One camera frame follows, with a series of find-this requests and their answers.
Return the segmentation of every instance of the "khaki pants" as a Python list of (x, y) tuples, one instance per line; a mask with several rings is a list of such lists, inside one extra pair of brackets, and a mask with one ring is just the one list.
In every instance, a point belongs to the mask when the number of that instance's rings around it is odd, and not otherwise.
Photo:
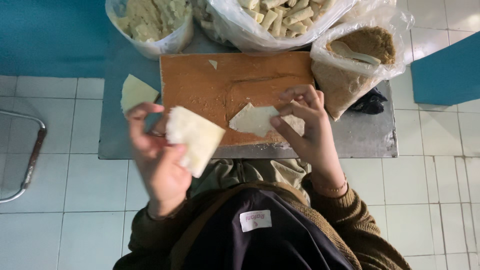
[(303, 177), (311, 171), (300, 159), (283, 160), (211, 160), (200, 178), (193, 178), (190, 197), (218, 188), (252, 181), (283, 182), (300, 190), (307, 201), (310, 198), (301, 187)]

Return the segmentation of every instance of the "wooden board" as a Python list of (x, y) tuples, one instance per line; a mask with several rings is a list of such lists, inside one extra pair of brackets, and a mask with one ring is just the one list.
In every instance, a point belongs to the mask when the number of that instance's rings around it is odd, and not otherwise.
[[(217, 62), (217, 69), (209, 62)], [(265, 138), (237, 132), (228, 122), (249, 102), (253, 106), (285, 105), (287, 87), (313, 84), (309, 52), (282, 52), (255, 57), (243, 53), (180, 54), (160, 57), (162, 101), (205, 117), (226, 130), (220, 145), (283, 142), (275, 131)]]

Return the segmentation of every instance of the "white floor tile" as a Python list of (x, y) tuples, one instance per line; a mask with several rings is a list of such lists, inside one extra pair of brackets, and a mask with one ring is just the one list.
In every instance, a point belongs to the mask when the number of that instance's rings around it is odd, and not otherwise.
[[(14, 195), (24, 180), (30, 154), (8, 154), (2, 198)], [(0, 213), (62, 212), (68, 154), (40, 154), (32, 182), (19, 198), (0, 204)]]
[[(62, 154), (70, 151), (74, 104), (73, 99), (16, 98), (13, 110), (36, 116), (45, 123), (47, 136), (40, 153)], [(13, 118), (8, 151), (31, 153), (37, 132), (36, 122)]]
[(415, 26), (446, 29), (447, 19), (442, 0), (408, 0), (408, 10), (415, 17)]
[(57, 269), (62, 213), (1, 214), (0, 269)]
[(5, 162), (7, 161), (7, 154), (0, 154), (0, 196), (3, 185), (3, 172), (5, 169)]
[(447, 254), (448, 270), (469, 269), (468, 255), (466, 253)]
[(446, 48), (449, 45), (447, 30), (414, 27), (412, 28), (411, 32), (413, 58), (415, 60)]
[(480, 251), (480, 204), (472, 203), (473, 228), (477, 242), (477, 250)]
[(406, 67), (403, 74), (390, 80), (392, 100), (395, 109), (418, 110), (419, 106), (413, 100), (412, 72)]
[(396, 7), (407, 11), (408, 10), (407, 0), (397, 0)]
[(423, 153), (428, 156), (461, 156), (463, 154), (454, 112), (420, 111)]
[(103, 99), (102, 78), (78, 78), (77, 98)]
[(423, 157), (383, 159), (383, 169), (386, 204), (428, 203)]
[(465, 158), (470, 201), (480, 203), (480, 158)]
[(465, 159), (463, 157), (455, 157), (456, 175), (458, 177), (458, 189), (460, 190), (460, 201), (470, 202), (470, 194), (468, 192), (467, 171), (465, 169)]
[(456, 105), (452, 106), (443, 106), (443, 105), (433, 105), (433, 104), (423, 104), (419, 103), (419, 110), (432, 110), (432, 111), (452, 111), (456, 112), (458, 110)]
[(468, 259), (470, 260), (470, 270), (479, 270), (479, 260), (477, 253), (469, 253)]
[(123, 214), (65, 213), (58, 270), (112, 269), (121, 256)]
[(428, 202), (438, 203), (437, 173), (435, 171), (435, 162), (433, 157), (425, 156), (425, 172), (427, 175)]
[(421, 156), (423, 146), (418, 110), (395, 110), (398, 152), (402, 156)]
[(382, 159), (340, 159), (350, 186), (367, 205), (385, 205)]
[(448, 31), (448, 39), (450, 40), (450, 45), (461, 41), (462, 39), (473, 35), (474, 32), (465, 32), (465, 31)]
[(433, 254), (428, 204), (387, 205), (388, 241), (404, 256)]
[(17, 76), (0, 75), (0, 96), (13, 97), (17, 86)]
[(460, 204), (441, 204), (440, 210), (442, 211), (446, 253), (467, 252)]
[(475, 231), (473, 229), (472, 209), (469, 203), (462, 203), (463, 226), (468, 252), (477, 252), (475, 245)]
[(128, 162), (127, 202), (125, 210), (140, 210), (147, 205), (149, 200), (142, 177), (133, 160)]
[(132, 221), (137, 211), (125, 211), (125, 222), (123, 223), (123, 246), (121, 255), (125, 256), (131, 251), (128, 249), (128, 243), (130, 242), (130, 235), (132, 234)]
[(96, 154), (71, 154), (65, 212), (123, 211), (127, 160), (99, 160)]
[(413, 256), (405, 257), (412, 270), (437, 270), (435, 256)]
[(435, 255), (437, 270), (447, 270), (447, 258), (445, 255)]
[(19, 76), (17, 97), (75, 98), (77, 78)]
[(101, 117), (101, 100), (77, 99), (75, 101), (70, 153), (98, 153)]
[(445, 0), (448, 28), (480, 31), (480, 2), (478, 0)]
[(459, 112), (463, 154), (480, 157), (480, 113)]
[(433, 250), (435, 254), (445, 254), (442, 216), (438, 204), (430, 204), (430, 219), (432, 220)]
[[(15, 98), (1, 97), (0, 109), (13, 110), (13, 102)], [(12, 117), (5, 114), (0, 114), (0, 153), (6, 153), (8, 150), (8, 140), (10, 136), (10, 125)]]
[(375, 222), (377, 222), (377, 226), (380, 228), (380, 236), (388, 241), (387, 216), (385, 213), (385, 205), (368, 206), (368, 211), (375, 219)]
[(456, 179), (455, 158), (434, 157), (437, 171), (438, 196), (440, 203), (459, 203), (458, 181)]
[(457, 105), (459, 112), (480, 112), (480, 99), (463, 102)]

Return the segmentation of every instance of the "stainless steel table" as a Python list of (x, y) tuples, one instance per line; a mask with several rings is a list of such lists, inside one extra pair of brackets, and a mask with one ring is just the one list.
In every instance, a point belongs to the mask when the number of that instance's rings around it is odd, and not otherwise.
[[(183, 53), (225, 52), (238, 52), (238, 50), (211, 41), (197, 25), (195, 25), (195, 35), (192, 43), (183, 51)], [(128, 74), (132, 74), (160, 91), (159, 69), (158, 62), (148, 60), (140, 55), (114, 27), (110, 28), (102, 124), (98, 144), (98, 157), (100, 159), (132, 158), (127, 122), (120, 108), (123, 81)], [(340, 158), (391, 158), (398, 156), (390, 84), (388, 81), (383, 81), (377, 87), (389, 100), (383, 103), (385, 108), (383, 113), (367, 115), (346, 111), (340, 120), (331, 122), (335, 146)], [(157, 117), (158, 115), (150, 115), (147, 118), (147, 124), (152, 124)], [(216, 159), (295, 157), (297, 157), (295, 152), (285, 143), (220, 147), (213, 156)]]

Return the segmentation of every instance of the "plastic spoon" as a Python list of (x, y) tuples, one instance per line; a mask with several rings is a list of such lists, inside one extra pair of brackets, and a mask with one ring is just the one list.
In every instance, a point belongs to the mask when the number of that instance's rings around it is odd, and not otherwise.
[(336, 54), (341, 55), (343, 57), (362, 60), (373, 65), (378, 65), (381, 63), (381, 61), (378, 58), (375, 58), (373, 56), (363, 54), (363, 53), (357, 53), (350, 50), (348, 45), (341, 41), (332, 41), (332, 43), (330, 43), (330, 47)]

